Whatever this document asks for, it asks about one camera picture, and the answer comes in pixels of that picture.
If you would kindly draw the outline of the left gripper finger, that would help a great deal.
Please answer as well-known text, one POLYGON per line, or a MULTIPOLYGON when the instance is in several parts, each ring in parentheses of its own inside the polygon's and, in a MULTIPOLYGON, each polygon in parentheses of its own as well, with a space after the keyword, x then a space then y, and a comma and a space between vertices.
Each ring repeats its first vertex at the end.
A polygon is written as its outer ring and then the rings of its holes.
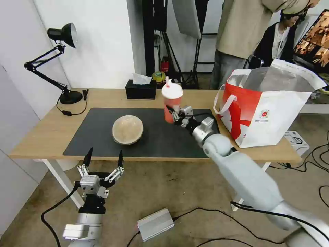
POLYGON ((81 177, 83 177, 84 175, 88 175, 89 173, 89 165, 91 163, 92 153, 93 153, 93 147, 91 147, 88 153, 85 155, 82 165, 77 166, 78 172, 81 177))
POLYGON ((112 183, 117 181, 121 175, 124 173, 123 168, 124 160, 123 160, 123 150, 120 150, 117 168, 112 171, 108 176, 105 177, 104 181, 112 183))

